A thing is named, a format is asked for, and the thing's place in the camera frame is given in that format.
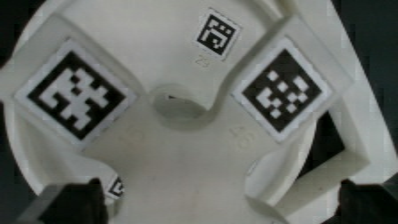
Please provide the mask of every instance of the white border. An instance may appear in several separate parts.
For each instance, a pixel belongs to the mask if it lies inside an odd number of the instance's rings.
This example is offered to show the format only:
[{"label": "white border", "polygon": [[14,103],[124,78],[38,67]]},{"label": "white border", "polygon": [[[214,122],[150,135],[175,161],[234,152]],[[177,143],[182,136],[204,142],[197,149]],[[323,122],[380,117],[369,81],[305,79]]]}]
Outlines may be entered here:
[{"label": "white border", "polygon": [[[227,48],[223,50],[223,53],[221,55],[218,55],[213,50],[197,42],[197,38],[200,36],[200,32],[202,32],[202,28],[205,26],[205,22],[207,22],[207,18],[209,16],[214,16],[221,22],[234,28],[234,35],[230,37],[230,41],[229,41],[229,45],[227,45]],[[223,61],[225,57],[227,57],[227,54],[229,54],[229,51],[230,51],[230,48],[232,48],[232,45],[234,45],[234,42],[236,42],[236,39],[237,39],[237,36],[239,36],[239,31],[241,31],[241,28],[239,26],[236,25],[236,23],[232,22],[232,20],[214,11],[214,9],[207,9],[207,13],[205,15],[202,16],[200,18],[200,26],[198,26],[198,31],[197,31],[197,34],[195,34],[195,39],[193,39],[193,43],[197,45],[197,47],[205,51],[205,53]]]},{"label": "white border", "polygon": [[[300,112],[298,116],[294,117],[294,120],[291,121],[289,125],[285,126],[282,132],[278,132],[275,130],[275,128],[271,127],[271,124],[268,123],[266,119],[262,118],[262,115],[257,112],[257,109],[252,106],[252,103],[246,100],[241,92],[243,92],[246,86],[250,85],[253,79],[257,78],[264,68],[268,67],[269,63],[273,62],[282,50],[287,50],[287,52],[296,60],[296,63],[300,64],[301,69],[307,72],[307,75],[312,78],[312,81],[321,89],[321,94],[316,97],[307,108]],[[232,91],[232,96],[234,96],[234,99],[237,100],[245,110],[248,111],[250,115],[253,116],[264,130],[268,131],[271,137],[275,138],[277,142],[282,142],[285,140],[291,132],[294,131],[294,129],[298,129],[300,123],[307,120],[310,112],[317,109],[321,103],[326,101],[328,96],[332,94],[332,90],[330,90],[326,82],[321,79],[317,72],[312,69],[312,65],[310,65],[287,37],[284,37],[280,39],[271,50],[268,52],[261,52],[259,57],[261,57],[261,60],[259,60],[257,66],[253,67],[253,70],[248,72],[248,75],[245,76],[245,78],[239,82],[239,85]]]},{"label": "white border", "polygon": [[[74,52],[74,54],[79,56],[79,59],[90,66],[92,70],[97,72],[108,83],[113,85],[117,90],[122,92],[125,99],[118,103],[113,111],[110,112],[108,116],[104,117],[102,121],[99,122],[95,128],[92,129],[88,135],[85,136],[83,140],[79,140],[70,132],[65,130],[62,125],[58,124],[56,120],[51,118],[51,116],[46,114],[42,109],[35,106],[31,101],[26,98],[26,95],[30,94],[35,86],[38,85],[42,79],[47,76],[49,71],[53,70],[54,66],[58,65],[60,61],[65,58],[65,55],[69,52]],[[44,120],[44,122],[49,124],[51,128],[58,131],[60,135],[69,139],[70,144],[76,146],[76,148],[81,150],[86,145],[90,144],[94,138],[101,135],[102,130],[108,128],[108,126],[113,123],[115,118],[120,116],[124,110],[127,109],[129,105],[134,102],[136,95],[131,92],[129,88],[122,85],[120,81],[117,80],[113,74],[110,73],[108,69],[102,67],[101,63],[95,61],[94,57],[83,50],[78,43],[67,39],[62,43],[62,46],[51,55],[46,63],[40,66],[38,71],[35,72],[33,76],[30,77],[21,89],[15,92],[15,100],[19,103],[26,106],[30,112],[35,114],[35,116]]]}]

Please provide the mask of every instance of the white plastic surface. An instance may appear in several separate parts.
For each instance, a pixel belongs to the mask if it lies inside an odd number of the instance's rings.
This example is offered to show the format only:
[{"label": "white plastic surface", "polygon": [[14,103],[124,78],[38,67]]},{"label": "white plastic surface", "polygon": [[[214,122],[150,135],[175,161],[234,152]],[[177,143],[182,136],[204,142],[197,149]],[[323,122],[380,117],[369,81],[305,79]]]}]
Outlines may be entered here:
[{"label": "white plastic surface", "polygon": [[[170,15],[177,13],[182,13],[182,15],[195,14],[193,19],[197,19],[198,15],[205,14],[205,10],[197,11],[197,8],[205,9],[207,2],[197,3],[198,6],[186,7],[181,12],[177,7],[170,10],[172,7],[161,6],[163,3],[154,5],[147,1],[131,4],[120,1],[85,0],[76,1],[70,7],[62,10],[63,18],[79,27],[83,33],[115,57],[115,61],[127,72],[136,74],[134,71],[140,69],[140,73],[150,75],[145,76],[141,81],[143,88],[140,89],[134,86],[141,98],[134,105],[134,112],[131,111],[115,123],[118,131],[113,136],[117,138],[104,135],[94,146],[83,151],[85,157],[81,157],[78,151],[70,150],[67,142],[49,134],[51,131],[38,121],[33,122],[33,125],[30,124],[31,121],[24,121],[19,113],[15,113],[17,105],[5,100],[10,145],[24,178],[37,193],[49,183],[85,182],[97,175],[102,183],[108,183],[117,172],[125,185],[125,193],[115,206],[113,223],[141,221],[149,223],[209,223],[209,221],[216,223],[271,223],[266,218],[269,214],[277,216],[271,207],[257,203],[250,203],[248,206],[245,195],[255,196],[255,199],[268,202],[269,206],[275,205],[277,212],[289,223],[319,223],[333,213],[340,179],[349,177],[358,183],[381,182],[396,172],[396,155],[388,133],[332,5],[328,1],[305,0],[296,2],[296,6],[287,4],[289,7],[285,8],[300,14],[346,73],[351,75],[355,84],[340,101],[330,108],[346,150],[294,183],[310,146],[314,125],[291,147],[278,148],[266,138],[259,138],[262,129],[250,116],[245,116],[243,119],[241,115],[246,112],[237,104],[227,109],[220,106],[218,114],[211,122],[205,123],[204,129],[197,129],[202,120],[191,122],[195,119],[189,117],[188,121],[182,120],[179,123],[179,121],[166,119],[166,116],[161,117],[157,112],[145,107],[145,102],[150,102],[150,97],[157,94],[156,91],[150,94],[149,89],[156,89],[156,85],[166,77],[168,80],[177,80],[177,85],[165,87],[165,93],[181,94],[189,101],[197,102],[198,105],[189,107],[193,111],[200,111],[197,114],[211,108],[221,77],[248,51],[248,46],[266,33],[271,24],[266,18],[277,19],[282,17],[277,11],[271,10],[275,15],[269,13],[266,16],[252,3],[245,4],[232,1],[227,6],[221,5],[225,4],[223,1],[213,3],[213,8],[218,6],[223,11],[232,10],[236,12],[232,20],[246,21],[246,24],[239,24],[252,31],[250,35],[239,37],[246,49],[230,51],[223,62],[207,59],[205,54],[184,57],[186,61],[177,61],[181,67],[198,66],[197,74],[186,74],[191,75],[193,81],[191,79],[186,79],[186,81],[177,78],[181,77],[177,71],[182,68],[159,66],[156,63],[163,62],[165,58],[170,61],[173,60],[168,55],[177,54],[182,46],[166,48],[173,49],[166,54],[161,51],[136,51],[138,45],[147,41],[152,41],[154,46],[161,48],[161,41],[150,38],[161,36],[166,40],[166,38],[172,38],[172,33],[165,32],[165,29],[179,28],[159,27],[159,31],[147,30],[149,32],[159,32],[152,37],[140,36],[141,32],[136,32],[131,24],[117,21],[140,20],[152,13],[156,16],[150,20],[145,20],[140,27],[143,30],[150,29],[150,25],[154,26],[161,22],[161,15],[172,21],[175,21],[177,16],[172,17]],[[49,1],[40,10],[54,9],[56,3],[58,1]],[[40,20],[42,17],[37,17],[31,21],[21,40],[26,33],[33,33],[33,26],[38,27],[35,23]],[[14,68],[10,63],[6,69],[1,71],[0,78],[1,93],[6,89],[1,85],[5,83],[3,78],[6,78],[3,76],[8,74],[10,77],[12,72],[15,72],[14,69],[21,68]],[[133,86],[131,80],[124,79],[124,82]],[[179,91],[179,86],[189,84],[189,88],[184,87]]]}]

